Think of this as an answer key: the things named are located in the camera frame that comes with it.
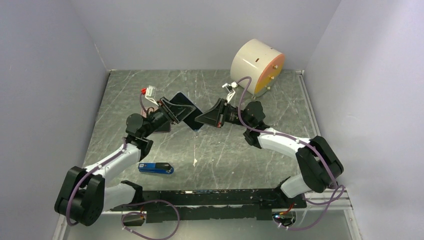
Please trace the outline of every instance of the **gray marble surface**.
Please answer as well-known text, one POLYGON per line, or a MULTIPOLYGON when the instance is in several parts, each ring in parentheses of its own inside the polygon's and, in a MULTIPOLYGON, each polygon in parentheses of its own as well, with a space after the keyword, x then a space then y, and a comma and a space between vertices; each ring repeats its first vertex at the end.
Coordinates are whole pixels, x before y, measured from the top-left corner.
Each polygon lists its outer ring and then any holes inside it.
MULTIPOLYGON (((126 119, 140 113, 140 89, 157 87, 156 98, 171 99, 183 92, 199 109, 210 109, 227 93, 221 86, 231 83, 229 70, 118 70, 112 71, 98 112, 84 166, 115 151, 126 135, 126 119)), ((231 104, 239 102, 237 89, 231 104)), ((245 103, 251 101, 247 94, 245 103)), ((315 136, 308 106, 295 71, 283 70, 271 90, 259 97, 265 123, 297 137, 315 136)), ((147 107, 152 103, 144 101, 147 107)), ((204 125, 193 132, 184 123, 169 133, 149 136, 154 141, 145 163, 168 162, 171 175, 140 173, 137 165, 127 168, 109 186, 122 180, 135 182, 145 190, 200 190, 274 188, 299 172, 296 160, 267 149, 249 146, 242 126, 225 124, 221 129, 204 125)))

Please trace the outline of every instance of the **white wall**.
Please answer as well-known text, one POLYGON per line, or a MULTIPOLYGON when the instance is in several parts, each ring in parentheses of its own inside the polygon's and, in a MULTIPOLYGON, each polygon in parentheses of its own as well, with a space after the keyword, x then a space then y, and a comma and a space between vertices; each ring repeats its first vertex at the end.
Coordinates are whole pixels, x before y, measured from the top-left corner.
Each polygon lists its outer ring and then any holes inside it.
POLYGON ((0 0, 0 239, 52 239, 107 71, 67 0, 0 0))
POLYGON ((72 0, 108 69, 229 69, 260 39, 305 69, 340 0, 72 0))
POLYGON ((306 68, 365 240, 423 239, 423 57, 424 1, 343 0, 306 68))

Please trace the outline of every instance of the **marble tabletop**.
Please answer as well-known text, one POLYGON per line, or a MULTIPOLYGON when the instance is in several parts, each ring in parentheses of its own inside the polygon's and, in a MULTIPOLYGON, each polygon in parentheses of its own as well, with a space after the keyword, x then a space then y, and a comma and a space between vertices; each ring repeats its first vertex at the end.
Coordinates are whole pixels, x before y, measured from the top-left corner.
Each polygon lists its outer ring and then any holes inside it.
MULTIPOLYGON (((203 112, 225 98, 224 83, 231 83, 229 70, 114 70, 111 72, 98 111, 84 166, 93 164, 115 151, 126 136, 126 119, 140 113, 140 89, 156 86, 156 98, 171 99, 184 93, 203 112)), ((237 89, 231 104, 239 102, 237 89)), ((247 104, 251 101, 247 94, 247 104)), ((316 134, 301 83, 294 70, 283 70, 271 90, 257 99, 266 115, 264 122, 278 131, 297 137, 316 134)), ((147 100, 146 107, 153 106, 147 100)), ((108 187, 122 180, 143 186, 144 190, 202 190, 274 188, 280 181, 296 175, 295 159, 278 152, 248 145, 245 128, 226 123, 222 128, 204 125, 192 131, 184 123, 173 125, 169 133, 155 133, 144 163, 170 163, 173 174, 140 173, 131 166, 112 180, 108 187)))

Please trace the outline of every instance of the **metal frame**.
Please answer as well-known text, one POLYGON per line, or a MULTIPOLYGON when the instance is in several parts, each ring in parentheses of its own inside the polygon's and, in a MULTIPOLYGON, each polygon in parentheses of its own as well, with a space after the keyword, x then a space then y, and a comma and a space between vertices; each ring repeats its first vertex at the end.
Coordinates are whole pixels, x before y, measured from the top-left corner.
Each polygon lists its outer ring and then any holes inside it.
MULTIPOLYGON (((302 90, 304 99, 305 99, 305 103, 308 106, 307 111, 309 114, 309 119, 310 122, 312 124, 312 128, 313 131, 316 135, 321 135, 320 130, 318 128, 318 124, 317 124, 317 120, 315 118, 314 115, 314 110, 312 108, 311 105, 311 100, 308 96, 308 92, 305 86, 305 82, 304 82, 304 74, 305 71, 304 70, 298 70, 296 71, 297 77, 298 77, 298 81, 299 81, 299 85, 300 88, 302 90)), ((312 192, 312 193, 307 193, 305 194, 306 198, 319 203, 319 202, 326 202, 330 199, 331 194, 333 193, 333 191, 331 189, 327 189, 325 190, 323 193, 316 193, 316 192, 312 192)), ((297 212, 307 212, 307 211, 322 211, 325 208, 324 205, 312 205, 307 203, 307 207, 306 208, 296 208, 297 212)), ((286 211, 286 208, 278 208, 278 209, 272 209, 272 212, 283 212, 286 211)), ((330 207, 328 208, 329 211, 344 211, 344 215, 345 215, 345 219, 348 225, 348 229, 350 231, 350 235, 351 238, 353 240, 361 240, 362 239, 362 235, 361 232, 359 230, 358 227, 358 223, 356 221, 356 217, 354 214, 354 210, 349 198, 349 194, 348 191, 346 190, 343 195, 340 197, 339 200, 333 202, 330 207)), ((104 211, 102 212, 102 215, 122 215, 125 213, 129 213, 129 211, 104 211)), ((67 238, 67 233, 68 233, 68 224, 66 222, 66 218, 63 215, 59 215, 59 220, 57 222, 57 226, 55 229, 55 232, 53 234, 53 240, 64 240, 67 238)))

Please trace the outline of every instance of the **cylindrical container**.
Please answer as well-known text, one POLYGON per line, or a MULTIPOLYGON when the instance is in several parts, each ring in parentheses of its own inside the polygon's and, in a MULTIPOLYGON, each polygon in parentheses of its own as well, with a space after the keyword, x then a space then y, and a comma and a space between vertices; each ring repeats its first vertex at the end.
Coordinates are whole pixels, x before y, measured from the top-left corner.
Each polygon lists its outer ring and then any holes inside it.
MULTIPOLYGON (((254 97, 259 97, 271 89, 283 68, 285 58, 281 52, 252 39, 238 50, 232 60, 230 77, 237 81, 250 76, 252 81, 247 91, 254 97)), ((247 80, 239 83, 243 88, 247 84, 247 80)))

